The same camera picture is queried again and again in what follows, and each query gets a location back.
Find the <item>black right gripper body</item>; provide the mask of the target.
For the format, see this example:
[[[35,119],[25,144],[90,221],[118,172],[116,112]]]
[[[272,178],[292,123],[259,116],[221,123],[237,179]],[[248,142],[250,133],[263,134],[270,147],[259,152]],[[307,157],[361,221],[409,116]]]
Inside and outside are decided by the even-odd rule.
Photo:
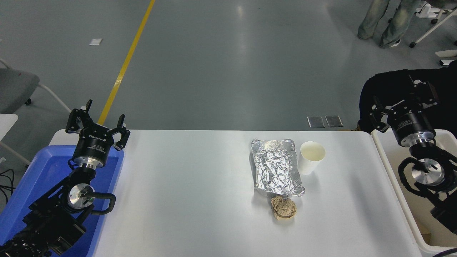
[[[389,108],[387,124],[399,145],[415,145],[430,142],[435,130],[423,112],[421,104],[414,101],[400,101]]]

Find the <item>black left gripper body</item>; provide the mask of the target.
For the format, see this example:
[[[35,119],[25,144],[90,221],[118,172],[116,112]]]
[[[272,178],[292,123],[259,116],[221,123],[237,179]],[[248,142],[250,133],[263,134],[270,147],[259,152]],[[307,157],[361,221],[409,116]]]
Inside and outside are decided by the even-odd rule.
[[[93,124],[79,132],[79,141],[76,145],[73,162],[81,162],[83,158],[95,159],[99,163],[106,163],[111,146],[114,143],[109,128]]]

